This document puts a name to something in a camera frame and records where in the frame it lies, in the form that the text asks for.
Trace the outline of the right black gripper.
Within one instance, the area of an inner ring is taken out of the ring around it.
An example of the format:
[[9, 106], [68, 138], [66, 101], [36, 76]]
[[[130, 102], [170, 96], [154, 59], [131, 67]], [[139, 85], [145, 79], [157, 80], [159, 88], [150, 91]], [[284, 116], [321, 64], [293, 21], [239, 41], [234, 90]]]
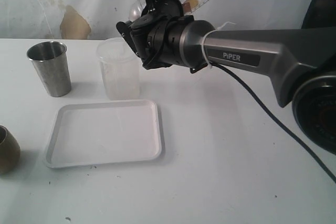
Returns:
[[142, 61], [157, 61], [167, 27], [183, 14], [179, 0], [145, 0], [141, 17], [131, 24], [131, 37]]

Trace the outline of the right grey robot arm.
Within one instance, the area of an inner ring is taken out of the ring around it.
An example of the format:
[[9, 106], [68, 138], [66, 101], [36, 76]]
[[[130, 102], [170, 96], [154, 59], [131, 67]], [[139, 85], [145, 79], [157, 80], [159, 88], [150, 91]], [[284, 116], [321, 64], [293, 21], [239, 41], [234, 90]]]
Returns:
[[335, 28], [223, 31], [183, 13], [180, 0], [145, 0], [130, 25], [145, 69], [229, 66], [271, 80], [280, 107], [321, 148], [335, 152]]

